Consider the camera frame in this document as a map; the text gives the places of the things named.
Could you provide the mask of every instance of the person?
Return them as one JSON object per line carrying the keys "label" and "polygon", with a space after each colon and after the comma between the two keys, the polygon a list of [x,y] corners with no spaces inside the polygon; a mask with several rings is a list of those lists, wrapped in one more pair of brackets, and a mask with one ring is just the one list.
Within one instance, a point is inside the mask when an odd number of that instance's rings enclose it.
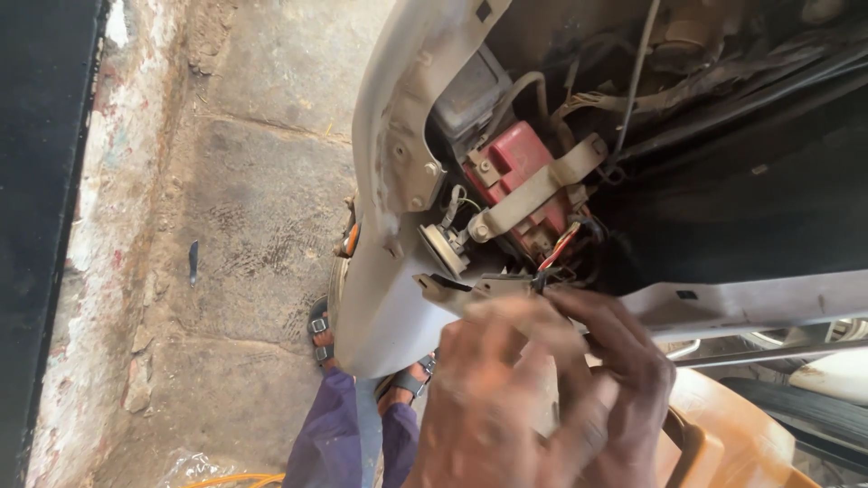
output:
{"label": "person", "polygon": [[[570,487],[579,478],[599,487],[655,485],[654,453],[675,370],[618,300],[555,286],[544,298],[488,300],[465,315],[442,332],[421,433],[412,392],[396,387],[379,405],[384,488]],[[589,333],[582,337],[567,318]],[[602,365],[589,368],[588,352]],[[549,408],[539,394],[548,356],[557,370],[560,425],[543,439],[533,422]],[[406,371],[427,380],[418,364]],[[297,474],[311,466],[319,466],[317,479]],[[283,485],[361,485],[352,377],[333,363]]]}

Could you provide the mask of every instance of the wall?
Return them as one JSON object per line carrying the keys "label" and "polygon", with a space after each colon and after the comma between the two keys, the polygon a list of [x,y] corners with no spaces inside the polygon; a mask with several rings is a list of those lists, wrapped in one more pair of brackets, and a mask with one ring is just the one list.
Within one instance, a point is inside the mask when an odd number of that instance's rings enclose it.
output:
{"label": "wall", "polygon": [[162,163],[181,106],[186,0],[113,0],[28,487],[87,486],[120,415]]}

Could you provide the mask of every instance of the hand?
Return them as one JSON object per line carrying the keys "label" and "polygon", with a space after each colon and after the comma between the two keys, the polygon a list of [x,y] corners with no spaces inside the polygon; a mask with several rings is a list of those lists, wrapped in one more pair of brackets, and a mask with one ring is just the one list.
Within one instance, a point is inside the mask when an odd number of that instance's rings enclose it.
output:
{"label": "hand", "polygon": [[675,366],[620,301],[566,287],[547,289],[545,296],[588,328],[592,354],[621,385],[608,420],[608,443],[585,478],[599,486],[654,486],[654,454]]}
{"label": "hand", "polygon": [[[529,342],[518,332],[528,324]],[[606,444],[617,383],[607,374],[595,378],[546,445],[532,425],[549,408],[541,395],[547,356],[586,351],[582,336],[541,297],[490,300],[446,326],[404,486],[571,487]]]}

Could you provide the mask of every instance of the black sandal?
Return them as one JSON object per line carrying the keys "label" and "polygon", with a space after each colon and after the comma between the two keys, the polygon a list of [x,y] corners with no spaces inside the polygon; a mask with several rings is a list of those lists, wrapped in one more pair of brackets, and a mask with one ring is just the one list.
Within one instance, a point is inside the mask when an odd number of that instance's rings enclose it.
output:
{"label": "black sandal", "polygon": [[426,354],[425,357],[416,362],[422,365],[422,368],[424,368],[425,372],[428,373],[428,379],[425,381],[419,381],[418,379],[413,378],[413,375],[406,369],[402,369],[397,373],[387,376],[379,385],[377,385],[377,388],[374,391],[374,398],[377,399],[377,402],[379,402],[380,399],[383,398],[383,395],[389,391],[389,388],[393,386],[404,388],[408,392],[412,393],[413,399],[417,399],[425,393],[425,387],[429,382],[431,382],[431,378],[434,377],[434,366],[437,364],[437,351],[434,351],[433,357],[431,357],[430,354]]}
{"label": "black sandal", "polygon": [[[311,334],[311,342],[313,342],[314,334],[324,332],[329,328],[328,317],[323,316],[323,313],[327,311],[328,296],[324,296],[313,302],[311,313],[307,316],[307,332]],[[322,366],[324,362],[334,357],[334,344],[314,348],[313,357]]]}

